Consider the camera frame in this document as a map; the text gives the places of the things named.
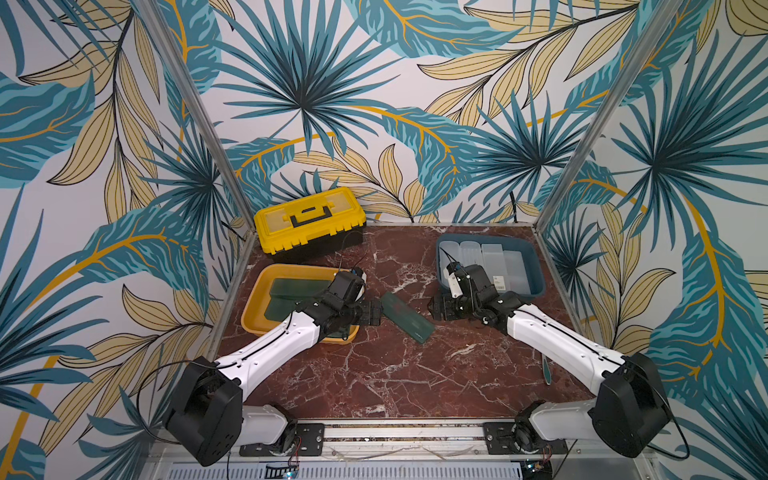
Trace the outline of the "yellow plastic tray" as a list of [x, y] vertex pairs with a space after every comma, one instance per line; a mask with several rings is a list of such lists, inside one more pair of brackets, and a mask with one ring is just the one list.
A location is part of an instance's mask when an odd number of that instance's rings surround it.
[[[265, 309], [272, 299], [270, 288], [275, 279], [318, 279], [332, 282], [336, 273], [340, 270], [330, 267], [303, 266], [294, 264], [273, 264], [266, 267], [257, 279], [245, 310], [241, 316], [242, 327], [250, 333], [258, 334], [262, 338], [245, 347], [243, 351], [252, 353], [275, 353], [279, 350], [285, 353], [295, 354], [311, 348], [316, 344], [330, 342], [332, 337], [320, 336], [319, 328], [312, 323], [309, 316], [294, 312], [288, 319], [278, 323], [264, 318]], [[348, 329], [347, 336], [338, 338], [338, 344], [347, 344], [355, 337], [359, 325], [351, 325], [341, 330]]]

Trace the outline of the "clear ribbed case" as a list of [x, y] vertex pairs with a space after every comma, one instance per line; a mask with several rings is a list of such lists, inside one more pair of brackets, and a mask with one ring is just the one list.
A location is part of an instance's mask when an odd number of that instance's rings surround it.
[[452, 240], [441, 241], [438, 245], [439, 260], [442, 267], [447, 267], [451, 262], [463, 263], [460, 244]]

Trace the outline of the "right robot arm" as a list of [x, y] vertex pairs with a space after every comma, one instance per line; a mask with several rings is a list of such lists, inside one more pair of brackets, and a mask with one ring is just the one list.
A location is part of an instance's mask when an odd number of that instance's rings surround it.
[[588, 401], [537, 401], [519, 413], [511, 449], [538, 453], [559, 440], [600, 440], [615, 453], [639, 456], [674, 417], [655, 363], [601, 346], [554, 320], [512, 291], [500, 293], [480, 265], [452, 261], [447, 291], [429, 311], [438, 321], [477, 320], [521, 341], [567, 370], [592, 394]]

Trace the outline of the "clear case stack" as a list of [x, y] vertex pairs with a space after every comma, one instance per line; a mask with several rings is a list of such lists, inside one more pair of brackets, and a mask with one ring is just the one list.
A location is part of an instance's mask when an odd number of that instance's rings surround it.
[[522, 253], [520, 251], [504, 251], [504, 260], [508, 290], [520, 295], [529, 295], [530, 283]]

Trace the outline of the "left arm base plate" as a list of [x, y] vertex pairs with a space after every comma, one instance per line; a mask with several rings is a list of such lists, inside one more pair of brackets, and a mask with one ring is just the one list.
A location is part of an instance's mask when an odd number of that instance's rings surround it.
[[325, 441], [323, 423], [290, 423], [287, 432], [273, 444], [250, 444], [239, 448], [241, 457], [320, 457]]

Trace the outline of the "yellow black toolbox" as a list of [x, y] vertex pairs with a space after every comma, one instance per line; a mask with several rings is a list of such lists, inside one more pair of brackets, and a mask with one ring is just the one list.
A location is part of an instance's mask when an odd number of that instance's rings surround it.
[[366, 213], [347, 187], [264, 208], [254, 217], [262, 251], [276, 263], [303, 263], [362, 242]]

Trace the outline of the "green pencil case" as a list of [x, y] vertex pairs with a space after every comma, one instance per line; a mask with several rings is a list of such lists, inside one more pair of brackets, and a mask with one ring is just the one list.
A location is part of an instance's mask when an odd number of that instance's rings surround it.
[[435, 326], [404, 301], [387, 292], [381, 297], [382, 313], [406, 335], [425, 344], [435, 331]]
[[288, 319], [294, 312], [301, 311], [307, 304], [307, 300], [295, 301], [293, 299], [273, 298], [267, 305], [264, 318], [269, 321], [281, 323]]
[[330, 284], [329, 280], [278, 278], [271, 285], [270, 296], [286, 300], [303, 300], [320, 295]]

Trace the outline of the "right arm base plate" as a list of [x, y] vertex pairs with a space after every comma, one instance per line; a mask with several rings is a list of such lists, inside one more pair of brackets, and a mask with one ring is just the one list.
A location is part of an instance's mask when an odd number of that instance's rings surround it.
[[482, 424], [483, 437], [490, 455], [565, 454], [564, 440], [546, 441], [525, 422], [496, 421]]

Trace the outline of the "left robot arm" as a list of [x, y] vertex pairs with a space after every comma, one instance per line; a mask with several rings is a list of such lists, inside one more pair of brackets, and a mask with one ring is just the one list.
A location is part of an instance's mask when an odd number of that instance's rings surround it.
[[362, 269], [339, 271], [325, 290], [299, 302], [267, 334], [215, 361], [190, 361], [171, 392], [165, 430], [203, 467], [234, 448], [259, 445], [276, 455], [294, 449], [293, 417], [273, 405], [246, 411], [244, 401], [272, 373], [329, 335], [355, 323], [378, 322], [380, 302], [363, 299], [365, 286]]

